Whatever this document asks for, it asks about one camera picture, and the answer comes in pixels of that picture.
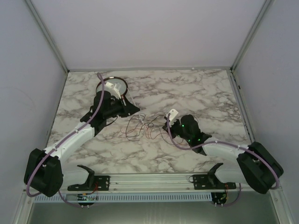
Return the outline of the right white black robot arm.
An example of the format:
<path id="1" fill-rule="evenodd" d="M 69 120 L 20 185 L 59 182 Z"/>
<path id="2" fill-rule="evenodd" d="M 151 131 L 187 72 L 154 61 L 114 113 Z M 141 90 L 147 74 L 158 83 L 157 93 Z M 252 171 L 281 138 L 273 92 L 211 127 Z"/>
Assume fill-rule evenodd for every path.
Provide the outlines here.
<path id="1" fill-rule="evenodd" d="M 195 118 L 188 114 L 177 118 L 176 110 L 169 111 L 163 129 L 171 141 L 180 137 L 188 144 L 188 149 L 204 156 L 219 157 L 220 162 L 206 174 L 194 176 L 195 189 L 235 189 L 236 184 L 247 184 L 260 194 L 279 187 L 283 168 L 268 150 L 259 142 L 250 145 L 236 145 L 213 138 L 201 131 Z"/>

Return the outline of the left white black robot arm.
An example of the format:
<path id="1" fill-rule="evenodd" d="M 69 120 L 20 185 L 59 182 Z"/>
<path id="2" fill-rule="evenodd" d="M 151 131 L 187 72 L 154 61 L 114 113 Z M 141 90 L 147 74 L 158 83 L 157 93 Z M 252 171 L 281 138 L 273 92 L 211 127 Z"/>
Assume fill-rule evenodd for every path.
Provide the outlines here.
<path id="1" fill-rule="evenodd" d="M 70 133 L 52 146 L 43 150 L 36 148 L 30 153 L 24 176 L 27 195 L 34 197 L 30 188 L 47 197 L 55 195 L 62 187 L 92 190 L 96 182 L 92 169 L 78 165 L 76 170 L 63 171 L 63 163 L 107 127 L 108 119 L 126 118 L 139 111 L 124 95 L 116 98 L 108 91 L 97 92 L 93 105 Z"/>

